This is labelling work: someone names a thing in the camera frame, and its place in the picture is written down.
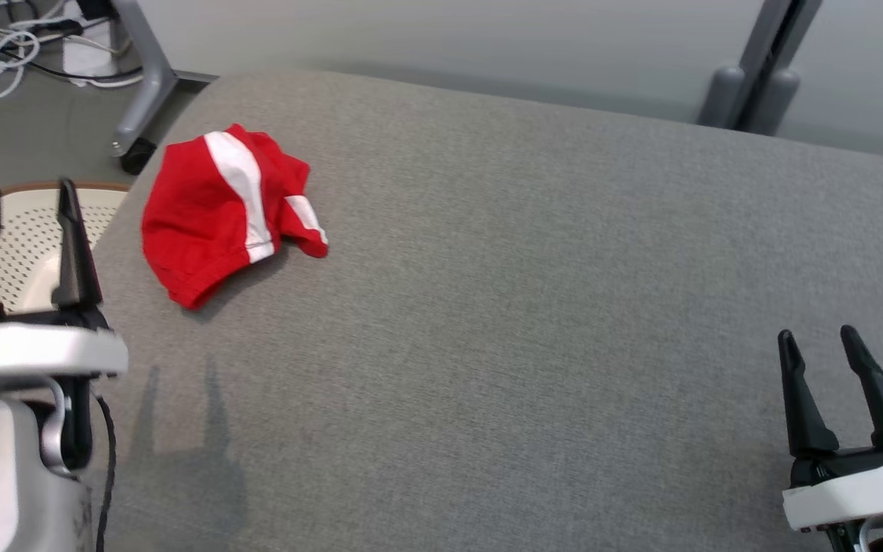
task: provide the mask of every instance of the white stripe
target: white stripe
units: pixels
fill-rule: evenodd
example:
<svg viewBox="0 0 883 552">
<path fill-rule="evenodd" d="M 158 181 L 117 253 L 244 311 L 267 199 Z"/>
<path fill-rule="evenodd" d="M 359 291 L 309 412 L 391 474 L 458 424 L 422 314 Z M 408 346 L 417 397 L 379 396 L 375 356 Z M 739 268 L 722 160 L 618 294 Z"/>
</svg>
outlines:
<svg viewBox="0 0 883 552">
<path fill-rule="evenodd" d="M 228 186 L 241 197 L 248 214 L 248 237 L 245 247 L 251 262 L 274 254 L 271 232 L 264 222 L 264 203 L 261 199 L 261 168 L 254 154 L 242 141 L 228 133 L 208 133 L 203 136 L 210 149 L 217 170 Z"/>
<path fill-rule="evenodd" d="M 309 199 L 304 195 L 286 195 L 284 198 L 291 205 L 291 210 L 294 210 L 295 214 L 298 215 L 298 220 L 302 221 L 302 226 L 305 227 L 305 230 L 318 230 L 323 244 L 328 245 L 326 231 L 319 226 L 319 219 L 316 218 L 316 212 L 312 209 L 312 203 L 309 203 Z"/>
</svg>

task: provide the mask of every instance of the red and white fabric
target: red and white fabric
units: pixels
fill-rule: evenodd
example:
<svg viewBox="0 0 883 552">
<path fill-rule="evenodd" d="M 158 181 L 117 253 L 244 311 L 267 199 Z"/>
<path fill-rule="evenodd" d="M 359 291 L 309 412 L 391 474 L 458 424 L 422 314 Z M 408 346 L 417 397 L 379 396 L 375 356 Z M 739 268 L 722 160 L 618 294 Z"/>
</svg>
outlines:
<svg viewBox="0 0 883 552">
<path fill-rule="evenodd" d="M 273 255 L 281 235 L 326 256 L 326 233 L 304 195 L 308 174 L 266 133 L 239 125 L 167 146 L 141 237 L 169 297 L 201 307 L 227 276 Z"/>
</svg>

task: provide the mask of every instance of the gray metal stand leg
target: gray metal stand leg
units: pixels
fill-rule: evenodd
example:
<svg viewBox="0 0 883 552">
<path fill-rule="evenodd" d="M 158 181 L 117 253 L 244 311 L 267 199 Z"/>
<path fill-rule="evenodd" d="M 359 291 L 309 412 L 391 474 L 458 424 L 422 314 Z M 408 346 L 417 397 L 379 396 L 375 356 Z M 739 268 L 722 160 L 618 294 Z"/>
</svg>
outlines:
<svg viewBox="0 0 883 552">
<path fill-rule="evenodd" d="M 137 0 L 112 0 L 111 3 L 118 11 L 120 20 L 125 25 L 125 31 L 132 38 L 134 47 L 141 57 L 145 76 L 138 87 L 136 98 L 132 105 L 129 105 L 111 140 L 112 156 L 121 157 L 132 147 L 132 143 L 138 139 L 145 126 L 152 121 L 179 78 L 172 72 L 169 60 L 166 59 L 166 54 L 162 53 L 162 47 L 148 25 Z"/>
</svg>

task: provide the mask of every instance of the laundry basket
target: laundry basket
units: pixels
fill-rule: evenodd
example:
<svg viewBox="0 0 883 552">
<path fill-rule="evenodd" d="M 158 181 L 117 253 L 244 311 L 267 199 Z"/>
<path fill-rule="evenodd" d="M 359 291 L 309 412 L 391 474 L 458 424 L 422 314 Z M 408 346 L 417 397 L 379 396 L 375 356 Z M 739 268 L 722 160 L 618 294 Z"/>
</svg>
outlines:
<svg viewBox="0 0 883 552">
<path fill-rule="evenodd" d="M 62 234 L 57 222 L 56 182 L 34 182 L 2 190 L 0 301 L 6 312 L 52 308 Z M 129 186 L 78 182 L 84 229 L 93 248 L 125 199 Z"/>
</svg>

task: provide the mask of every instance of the gray tabletop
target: gray tabletop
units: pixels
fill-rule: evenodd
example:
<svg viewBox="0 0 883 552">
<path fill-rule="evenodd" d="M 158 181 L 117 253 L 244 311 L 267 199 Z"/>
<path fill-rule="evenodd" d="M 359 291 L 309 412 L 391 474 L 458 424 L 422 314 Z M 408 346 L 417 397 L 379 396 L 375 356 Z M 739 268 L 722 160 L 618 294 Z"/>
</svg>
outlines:
<svg viewBox="0 0 883 552">
<path fill-rule="evenodd" d="M 775 336 L 868 444 L 838 331 L 883 363 L 882 157 L 301 72 L 219 80 L 169 141 L 231 123 L 311 164 L 330 255 L 182 310 L 152 160 L 97 248 L 109 550 L 828 549 L 782 513 Z"/>
</svg>

